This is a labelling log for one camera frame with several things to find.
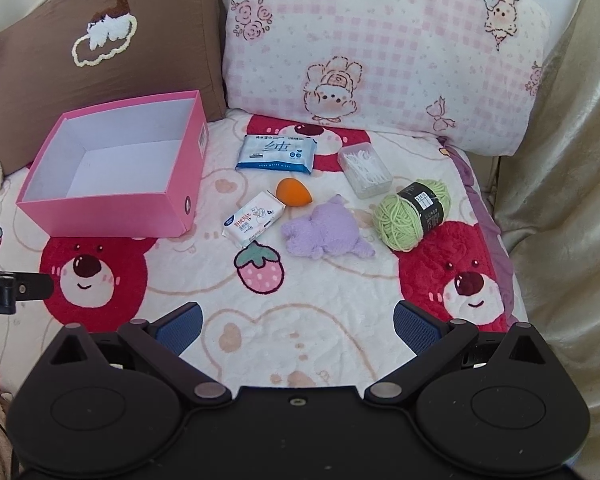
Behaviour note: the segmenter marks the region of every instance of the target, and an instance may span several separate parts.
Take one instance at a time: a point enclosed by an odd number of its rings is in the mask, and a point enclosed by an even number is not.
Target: clear plastic box
[[[358,198],[371,198],[391,191],[394,177],[369,142],[341,148],[338,163]]]

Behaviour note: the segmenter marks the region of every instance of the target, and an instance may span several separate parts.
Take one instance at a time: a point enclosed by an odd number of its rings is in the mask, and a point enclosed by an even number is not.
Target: screw
[[[402,388],[396,383],[382,382],[373,384],[371,393],[379,399],[394,399],[402,393]]]
[[[193,392],[201,399],[217,399],[222,397],[226,388],[220,383],[200,383],[193,389]]]

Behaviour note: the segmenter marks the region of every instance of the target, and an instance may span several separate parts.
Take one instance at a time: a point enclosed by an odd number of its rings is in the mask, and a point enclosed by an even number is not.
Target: white and pink pillowcase
[[[533,0],[224,0],[228,104],[511,155],[549,16]]]

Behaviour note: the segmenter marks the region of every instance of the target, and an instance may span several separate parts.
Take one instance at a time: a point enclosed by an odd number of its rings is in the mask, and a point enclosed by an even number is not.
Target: orange egg-shaped sponge
[[[302,182],[294,178],[283,178],[278,183],[276,198],[289,207],[302,207],[314,200]]]

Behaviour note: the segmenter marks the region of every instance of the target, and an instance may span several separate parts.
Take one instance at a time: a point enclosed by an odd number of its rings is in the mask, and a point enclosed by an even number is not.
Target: blue textured pad
[[[180,355],[198,338],[200,332],[202,332],[202,309],[196,305],[160,327],[155,334],[155,339],[174,354]]]
[[[416,355],[442,338],[440,330],[400,304],[394,309],[395,333]]]

